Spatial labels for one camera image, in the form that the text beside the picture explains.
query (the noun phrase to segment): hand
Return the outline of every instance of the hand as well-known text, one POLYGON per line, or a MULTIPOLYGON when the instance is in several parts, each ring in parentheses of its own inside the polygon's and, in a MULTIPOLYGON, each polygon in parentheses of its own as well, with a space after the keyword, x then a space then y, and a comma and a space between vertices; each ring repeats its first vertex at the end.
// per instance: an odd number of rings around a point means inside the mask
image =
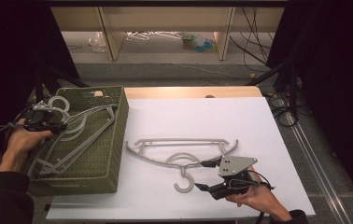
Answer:
POLYGON ((275 220, 288 221, 291 220, 288 210, 278 201, 275 195, 266 186, 252 186, 245 194, 233 194, 226 196, 228 202, 237 203, 238 207, 243 204, 270 214, 275 220))
POLYGON ((36 147, 43 138, 50 138, 51 131, 28 132, 24 128, 17 127, 7 142, 7 150, 2 158, 0 172, 19 172, 22 164, 28 156, 28 152, 36 147))

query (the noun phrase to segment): black cable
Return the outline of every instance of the black cable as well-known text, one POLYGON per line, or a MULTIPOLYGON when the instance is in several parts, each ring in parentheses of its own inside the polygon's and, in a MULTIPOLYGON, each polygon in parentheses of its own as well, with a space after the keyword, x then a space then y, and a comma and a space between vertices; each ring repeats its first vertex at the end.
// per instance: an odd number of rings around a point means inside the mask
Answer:
POLYGON ((231 39, 232 42, 234 42, 234 44, 235 44, 239 49, 241 49, 244 53, 249 54, 251 57, 255 58, 256 60, 258 60, 258 61, 261 62, 262 64, 266 64, 265 61, 263 61, 262 59, 258 58, 258 57, 255 56, 253 53, 249 52, 249 51, 247 50, 247 48, 244 49, 243 47, 241 47, 240 45, 238 45, 238 44, 233 40, 233 38, 232 38, 231 36, 230 36, 230 39, 231 39))
POLYGON ((253 182, 253 181, 247 181, 247 180, 241 180, 241 179, 231 179, 229 180, 229 186, 231 189, 246 189, 249 188, 251 186, 259 186, 260 183, 258 183, 257 181, 253 182))
POLYGON ((274 115, 274 118, 276 119, 276 121, 278 122, 279 125, 283 126, 283 127, 292 127, 294 126, 297 121, 298 118, 296 117, 296 115, 294 115, 293 113, 291 113, 291 115, 293 116, 293 122, 291 124, 285 124, 281 121, 281 118, 285 115, 286 113, 290 112, 290 108, 289 106, 287 106, 287 104, 285 103, 285 100, 282 98, 273 98, 273 99, 269 99, 268 101, 269 106, 272 108, 271 111, 272 113, 277 113, 274 115), (281 100, 282 101, 282 105, 280 106, 276 106, 274 105, 274 100, 281 100))
POLYGON ((274 40, 274 38, 270 35, 270 33, 267 33, 269 36, 270 36, 270 38, 272 39, 272 41, 274 40))
POLYGON ((264 213, 260 212, 258 218, 256 219, 255 224, 261 224, 261 221, 263 220, 264 213))
POLYGON ((269 180, 266 179, 266 177, 264 177, 264 175, 261 175, 261 174, 259 174, 258 172, 253 171, 253 170, 247 170, 247 171, 248 171, 248 172, 251 172, 251 173, 254 173, 255 175, 258 175, 258 176, 260 176, 261 178, 263 178, 263 179, 266 181, 266 183, 267 183, 267 188, 268 188, 268 189, 273 189, 273 188, 272 188, 272 185, 271 185, 270 182, 269 182, 269 180))
POLYGON ((266 52, 264 51, 263 47, 261 46, 261 41, 259 40, 258 26, 256 24, 256 11, 257 11, 257 8, 254 7, 253 8, 253 22, 252 22, 251 31, 253 32, 253 35, 256 37, 256 40, 259 43, 259 48, 261 50, 261 55, 263 56, 264 60, 267 61, 268 56, 267 56, 266 52))
POLYGON ((251 41, 251 40, 248 40, 248 39, 243 35, 242 32, 240 32, 240 35, 241 35, 246 41, 248 41, 250 44, 262 46, 263 48, 266 48, 266 49, 269 49, 269 48, 270 48, 270 47, 267 47, 267 46, 265 46, 265 45, 261 45, 261 44, 259 44, 259 43, 256 43, 256 42, 253 42, 253 41, 251 41))
POLYGON ((257 11, 257 8, 256 7, 253 8, 253 21, 252 21, 252 24, 249 21, 247 13, 245 12, 243 7, 242 7, 242 9, 243 9, 244 16, 246 17, 246 20, 247 20, 248 25, 249 25, 249 29, 250 29, 249 37, 250 37, 251 34, 253 34, 256 37, 256 40, 258 41, 259 46, 260 46, 261 55, 263 56, 264 60, 267 60, 268 56, 267 56, 266 52, 264 51, 263 47, 261 46, 261 41, 259 40, 258 26, 256 24, 256 11, 257 11))
MULTIPOLYGON (((266 71, 261 71, 261 70, 253 69, 253 68, 251 68, 251 67, 249 67, 249 66, 247 65, 247 62, 246 62, 247 45, 248 45, 248 42, 246 43, 246 46, 244 47, 244 53, 243 53, 244 65, 245 65, 248 69, 250 69, 250 70, 252 70, 252 71, 255 71, 255 72, 266 72, 266 71)), ((256 58, 257 60, 259 60, 260 62, 262 62, 264 65, 266 65, 266 62, 260 60, 258 57, 255 56, 254 58, 256 58)))

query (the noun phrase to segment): green plastic crate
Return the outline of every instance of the green plastic crate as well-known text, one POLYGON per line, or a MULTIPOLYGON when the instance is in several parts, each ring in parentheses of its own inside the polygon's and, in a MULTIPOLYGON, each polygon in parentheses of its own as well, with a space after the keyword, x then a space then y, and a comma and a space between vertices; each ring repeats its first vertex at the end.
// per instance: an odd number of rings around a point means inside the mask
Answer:
MULTIPOLYGON (((64 97, 70 104, 68 113, 77 113, 98 105, 117 104, 113 111, 116 120, 87 148, 87 150, 62 174, 57 177, 47 176, 37 178, 40 164, 36 163, 32 172, 29 192, 35 196, 55 196, 71 194, 99 194, 117 191, 120 170, 120 158, 123 138, 127 123, 129 106, 123 87, 92 87, 92 88, 62 88, 57 96, 64 97), (103 96, 94 96, 101 92, 103 96)), ((62 101, 54 101, 54 105, 64 108, 62 101)), ((103 110, 88 116, 86 126, 81 135, 72 141, 62 142, 53 149, 47 161, 56 163, 81 142, 104 126, 109 114, 103 110)), ((23 166, 28 170, 35 157, 45 159, 50 146, 55 141, 54 136, 40 148, 37 148, 23 166)))

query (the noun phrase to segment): finger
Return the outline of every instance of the finger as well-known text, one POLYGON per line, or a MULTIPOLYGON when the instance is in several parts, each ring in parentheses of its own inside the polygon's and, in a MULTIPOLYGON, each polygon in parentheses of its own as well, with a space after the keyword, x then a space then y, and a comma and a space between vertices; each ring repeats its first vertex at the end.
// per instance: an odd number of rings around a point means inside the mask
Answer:
POLYGON ((255 173, 255 169, 253 168, 253 166, 249 166, 248 170, 254 171, 254 172, 249 172, 251 178, 253 177, 252 178, 253 181, 261 182, 261 177, 255 173))
POLYGON ((53 136, 53 133, 49 130, 38 133, 41 135, 41 138, 51 138, 53 136))
POLYGON ((231 194, 225 197, 226 201, 232 202, 232 203, 237 203, 237 194, 231 194))
POLYGON ((23 124, 25 122, 25 119, 19 119, 19 121, 17 121, 17 124, 23 124))

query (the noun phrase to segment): table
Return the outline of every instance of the table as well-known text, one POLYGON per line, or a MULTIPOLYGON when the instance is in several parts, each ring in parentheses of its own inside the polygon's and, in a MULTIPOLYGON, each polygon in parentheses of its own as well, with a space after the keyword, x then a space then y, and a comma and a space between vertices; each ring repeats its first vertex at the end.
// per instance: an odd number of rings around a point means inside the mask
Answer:
MULTIPOLYGON (((216 137, 231 143, 232 152, 254 157, 255 169, 265 175, 278 199, 289 209, 315 214, 265 98, 256 87, 126 88, 130 112, 125 141, 149 137, 216 137), (217 98, 205 98, 212 95, 217 98)), ((211 152, 195 151, 201 159, 211 152)), ((217 169, 187 169, 198 183, 222 182, 217 169)), ((236 220, 259 212, 215 201, 207 192, 179 193, 186 182, 177 169, 143 161, 124 146, 118 192, 115 194, 54 197, 51 221, 159 222, 236 220)))

